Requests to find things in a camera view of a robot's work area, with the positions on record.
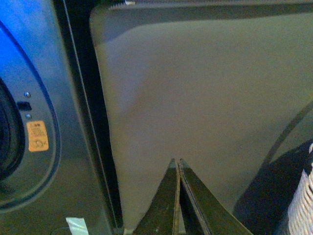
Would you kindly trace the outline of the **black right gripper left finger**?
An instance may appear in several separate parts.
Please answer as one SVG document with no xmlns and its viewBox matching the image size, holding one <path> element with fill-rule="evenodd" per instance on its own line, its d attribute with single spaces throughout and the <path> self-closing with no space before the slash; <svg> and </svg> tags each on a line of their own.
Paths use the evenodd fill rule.
<svg viewBox="0 0 313 235">
<path fill-rule="evenodd" d="M 134 229 L 134 235 L 179 234 L 180 175 L 178 162 L 172 159 L 151 204 Z"/>
</svg>

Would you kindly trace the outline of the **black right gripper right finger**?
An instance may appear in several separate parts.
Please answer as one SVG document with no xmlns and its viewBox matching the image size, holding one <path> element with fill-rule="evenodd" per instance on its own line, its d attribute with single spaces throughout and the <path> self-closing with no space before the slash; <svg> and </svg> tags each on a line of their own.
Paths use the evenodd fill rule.
<svg viewBox="0 0 313 235">
<path fill-rule="evenodd" d="M 218 201 L 181 159 L 180 208 L 187 235 L 250 235 L 252 232 Z"/>
</svg>

